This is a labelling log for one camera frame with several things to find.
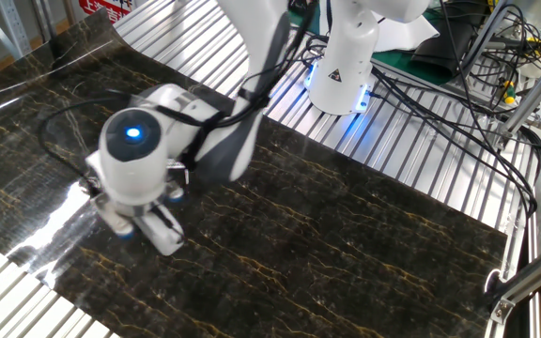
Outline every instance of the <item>warning label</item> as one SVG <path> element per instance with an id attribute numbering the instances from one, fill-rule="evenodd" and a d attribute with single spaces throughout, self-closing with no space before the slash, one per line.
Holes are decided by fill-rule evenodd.
<path id="1" fill-rule="evenodd" d="M 337 82 L 342 82 L 342 76 L 339 75 L 339 69 L 336 69 L 333 73 L 329 74 L 329 77 Z"/>

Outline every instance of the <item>blue led light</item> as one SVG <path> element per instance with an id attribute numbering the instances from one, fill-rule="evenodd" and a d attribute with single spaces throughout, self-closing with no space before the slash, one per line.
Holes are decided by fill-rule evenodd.
<path id="1" fill-rule="evenodd" d="M 363 86 L 363 90 L 359 94 L 358 100 L 356 101 L 356 112 L 366 111 L 366 102 L 364 100 L 364 97 L 366 96 L 366 89 L 368 89 L 368 84 Z"/>
<path id="2" fill-rule="evenodd" d="M 318 65 L 318 61 L 312 65 L 312 70 L 310 70 L 310 75 L 306 78 L 306 80 L 304 80 L 304 86 L 306 87 L 310 86 L 312 77 L 315 75 L 315 70 L 317 70 L 317 65 Z"/>
<path id="3" fill-rule="evenodd" d="M 125 141 L 130 144 L 138 144 L 141 141 L 143 141 L 144 138 L 146 137 L 146 133 L 144 132 L 143 127 L 139 125 L 125 127 L 124 135 L 125 135 Z"/>
<path id="4" fill-rule="evenodd" d="M 141 131 L 139 131 L 137 128 L 128 128 L 127 129 L 127 136 L 131 138 L 137 138 L 141 136 Z"/>

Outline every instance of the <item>metal grating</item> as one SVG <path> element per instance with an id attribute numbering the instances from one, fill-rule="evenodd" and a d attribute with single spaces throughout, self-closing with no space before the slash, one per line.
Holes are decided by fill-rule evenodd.
<path id="1" fill-rule="evenodd" d="M 138 52 L 229 97 L 236 96 L 247 72 L 243 41 L 215 0 L 151 0 L 115 28 Z M 407 80 L 397 70 L 379 68 L 389 76 Z M 462 155 L 451 142 L 438 137 L 422 120 L 411 117 L 399 102 L 392 101 L 384 88 L 376 91 L 397 109 L 384 100 L 373 99 L 364 114 L 335 116 L 320 112 L 303 87 L 307 74 L 306 66 L 294 65 L 275 87 L 264 114 L 509 235 L 504 269 L 516 270 L 514 263 L 507 262 L 517 261 L 525 221 L 523 212 L 519 212 L 519 194 L 511 182 Z M 408 85 L 401 87 L 434 112 L 472 125 L 468 111 L 457 101 Z M 496 130 L 494 121 L 484 122 L 489 131 Z M 444 130 L 484 161 L 497 164 L 459 133 Z M 534 181 L 537 160 L 530 146 L 509 142 L 502 154 L 530 182 Z"/>
<path id="2" fill-rule="evenodd" d="M 119 338 L 0 254 L 0 338 Z"/>

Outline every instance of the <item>marble pattern surface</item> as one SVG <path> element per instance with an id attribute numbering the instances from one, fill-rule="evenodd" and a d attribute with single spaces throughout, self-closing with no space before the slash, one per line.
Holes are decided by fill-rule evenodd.
<path id="1" fill-rule="evenodd" d="M 174 205 L 188 243 L 165 257 L 98 218 L 37 125 L 103 88 L 190 89 L 99 12 L 0 72 L 0 252 L 123 337 L 478 337 L 506 238 L 268 119 L 238 182 Z M 77 109 L 48 145 L 86 170 L 117 104 Z"/>

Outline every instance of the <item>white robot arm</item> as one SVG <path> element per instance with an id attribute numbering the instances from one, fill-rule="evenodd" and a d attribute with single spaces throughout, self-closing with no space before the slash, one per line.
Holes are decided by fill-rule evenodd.
<path id="1" fill-rule="evenodd" d="M 201 124 L 236 116 L 276 75 L 289 37 L 287 0 L 219 0 L 237 27 L 250 55 L 246 81 L 231 114 L 224 115 L 174 84 L 150 88 L 127 109 L 112 115 L 100 134 L 99 150 L 87 157 L 100 179 L 101 194 L 92 199 L 101 217 L 121 237 L 141 228 L 165 255 L 183 244 L 183 231 L 164 206 L 180 188 L 167 182 L 168 160 L 188 161 L 203 180 L 229 182 L 247 168 L 261 114 L 202 134 Z M 197 123 L 178 121 L 167 108 Z"/>
<path id="2" fill-rule="evenodd" d="M 106 121 L 99 150 L 86 159 L 100 180 L 101 192 L 91 202 L 104 221 L 121 237 L 132 234 L 136 224 L 164 255 L 183 244 L 183 230 L 164 203 L 182 195 L 176 183 L 167 181 L 167 163 L 181 161 L 205 181 L 225 183 L 239 178 L 252 158 L 262 118 L 257 112 L 242 112 L 273 84 L 275 69 L 284 61 L 290 29 L 287 0 L 218 1 L 250 55 L 249 80 L 243 84 L 233 112 L 224 115 L 174 84 L 150 88 L 140 94 L 144 100 L 133 101 Z M 417 12 L 420 15 L 417 8 L 426 7 L 428 1 L 335 1 L 333 38 L 319 67 L 320 79 L 327 77 L 321 71 L 331 74 L 337 65 L 344 72 L 344 84 L 365 83 L 377 33 L 370 8 L 404 21 Z M 351 47 L 356 48 L 355 53 L 348 50 Z M 356 75 L 352 80 L 347 78 L 350 73 Z M 330 85 L 321 80 L 313 83 L 324 95 L 331 93 L 326 96 L 332 100 L 340 100 L 336 93 L 352 87 L 327 92 Z M 235 124 L 225 122 L 231 118 Z"/>
<path id="3" fill-rule="evenodd" d="M 347 115 L 366 111 L 372 89 L 371 57 L 379 39 L 372 11 L 387 19 L 410 23 L 420 17 L 430 0 L 321 0 L 331 9 L 331 37 L 322 60 L 306 81 L 310 101 L 321 111 Z"/>

